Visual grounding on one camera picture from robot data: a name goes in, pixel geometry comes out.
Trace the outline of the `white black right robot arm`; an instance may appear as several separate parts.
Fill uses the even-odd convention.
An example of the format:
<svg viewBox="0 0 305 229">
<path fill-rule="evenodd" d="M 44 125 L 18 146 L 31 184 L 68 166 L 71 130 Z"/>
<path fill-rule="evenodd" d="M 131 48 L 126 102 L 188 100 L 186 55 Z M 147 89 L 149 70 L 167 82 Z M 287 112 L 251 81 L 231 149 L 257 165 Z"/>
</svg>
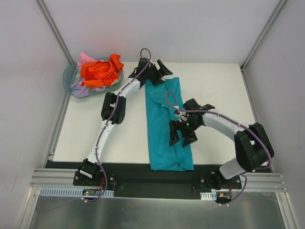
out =
<svg viewBox="0 0 305 229">
<path fill-rule="evenodd" d="M 235 157 L 205 178 L 207 186 L 220 190 L 230 185 L 235 176 L 271 166 L 275 153 L 260 123 L 246 125 L 215 108 L 178 111 L 177 114 L 180 119 L 169 122 L 169 146 L 176 144 L 180 137 L 183 137 L 183 146 L 194 143 L 197 141 L 195 131 L 201 126 L 211 127 L 234 142 Z"/>
</svg>

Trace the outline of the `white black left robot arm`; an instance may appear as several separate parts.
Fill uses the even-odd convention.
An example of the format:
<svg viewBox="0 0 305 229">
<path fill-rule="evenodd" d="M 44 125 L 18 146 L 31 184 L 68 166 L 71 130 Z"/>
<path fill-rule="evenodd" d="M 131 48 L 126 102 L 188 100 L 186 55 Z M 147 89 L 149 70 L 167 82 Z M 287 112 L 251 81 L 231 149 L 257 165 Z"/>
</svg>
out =
<svg viewBox="0 0 305 229">
<path fill-rule="evenodd" d="M 164 83 L 162 78 L 173 75 L 161 60 L 157 60 L 159 69 L 148 58 L 141 58 L 138 66 L 129 75 L 127 82 L 115 92 L 107 92 L 104 98 L 101 117 L 102 124 L 97 139 L 88 154 L 78 168 L 84 180 L 91 186 L 95 186 L 101 179 L 102 150 L 115 126 L 121 124 L 126 113 L 126 99 L 134 92 L 140 90 L 147 81 L 154 86 Z"/>
</svg>

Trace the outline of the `teal t shirt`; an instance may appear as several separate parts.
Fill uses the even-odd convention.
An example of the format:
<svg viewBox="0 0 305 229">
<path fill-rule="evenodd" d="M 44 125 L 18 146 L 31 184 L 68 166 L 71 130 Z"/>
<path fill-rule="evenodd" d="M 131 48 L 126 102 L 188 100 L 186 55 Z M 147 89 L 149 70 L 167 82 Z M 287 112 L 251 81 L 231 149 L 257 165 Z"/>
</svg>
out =
<svg viewBox="0 0 305 229">
<path fill-rule="evenodd" d="M 166 79 L 164 83 L 154 86 L 151 81 L 145 84 L 146 120 L 148 135 L 148 150 L 151 170 L 153 171 L 187 171 L 194 170 L 191 146 L 183 147 L 181 133 L 180 141 L 169 146 L 171 120 L 178 117 L 166 102 L 164 93 L 170 91 L 174 97 L 168 95 L 171 104 L 178 103 L 182 107 L 180 81 L 178 77 Z"/>
</svg>

